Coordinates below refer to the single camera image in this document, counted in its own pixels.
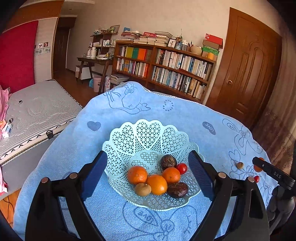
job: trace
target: wooden door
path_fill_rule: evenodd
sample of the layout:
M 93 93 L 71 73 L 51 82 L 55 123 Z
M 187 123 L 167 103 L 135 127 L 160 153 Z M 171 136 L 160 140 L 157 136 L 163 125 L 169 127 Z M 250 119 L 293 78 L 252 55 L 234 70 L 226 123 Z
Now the wooden door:
M 281 37 L 230 8 L 225 49 L 206 105 L 252 129 L 270 98 L 280 61 Z
M 67 44 L 70 28 L 57 28 L 54 39 L 53 71 L 66 69 Z

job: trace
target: green book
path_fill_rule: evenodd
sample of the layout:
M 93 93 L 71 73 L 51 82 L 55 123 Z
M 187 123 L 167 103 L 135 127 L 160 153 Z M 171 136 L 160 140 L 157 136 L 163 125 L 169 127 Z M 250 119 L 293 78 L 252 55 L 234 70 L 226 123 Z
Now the green book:
M 137 59 L 138 58 L 138 53 L 139 53 L 139 48 L 134 48 L 132 58 Z
M 133 55 L 133 47 L 128 47 L 128 49 L 126 50 L 126 57 L 131 58 L 132 55 Z

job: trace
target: blue gripper pad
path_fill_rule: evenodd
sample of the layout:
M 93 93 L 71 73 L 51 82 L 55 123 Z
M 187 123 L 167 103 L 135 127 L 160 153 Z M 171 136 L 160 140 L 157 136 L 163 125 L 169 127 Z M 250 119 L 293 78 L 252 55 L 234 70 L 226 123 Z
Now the blue gripper pad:
M 91 197 L 106 166 L 107 166 L 107 154 L 104 151 L 100 151 L 95 157 L 92 163 L 86 164 L 90 165 L 91 170 L 82 182 L 82 192 L 81 199 L 86 200 L 86 198 Z
M 204 196 L 213 201 L 215 198 L 215 173 L 217 173 L 214 167 L 210 163 L 203 162 L 194 150 L 188 155 L 188 164 Z

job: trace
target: beige bowl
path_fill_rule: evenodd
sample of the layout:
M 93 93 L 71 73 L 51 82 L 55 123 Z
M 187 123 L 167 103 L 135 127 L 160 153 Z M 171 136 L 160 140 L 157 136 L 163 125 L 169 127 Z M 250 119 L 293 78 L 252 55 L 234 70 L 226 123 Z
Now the beige bowl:
M 194 53 L 196 55 L 202 54 L 202 48 L 199 46 L 191 46 L 191 53 Z

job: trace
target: dark purple wrinkled fruit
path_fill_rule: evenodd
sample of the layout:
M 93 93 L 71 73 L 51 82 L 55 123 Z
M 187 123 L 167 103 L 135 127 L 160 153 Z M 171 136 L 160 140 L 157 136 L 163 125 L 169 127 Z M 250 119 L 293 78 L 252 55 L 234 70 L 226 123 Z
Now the dark purple wrinkled fruit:
M 188 193 L 188 186 L 186 183 L 173 183 L 168 185 L 167 193 L 173 198 L 181 198 Z
M 167 154 L 160 159 L 160 165 L 163 170 L 167 169 L 168 167 L 176 167 L 177 160 L 172 155 Z

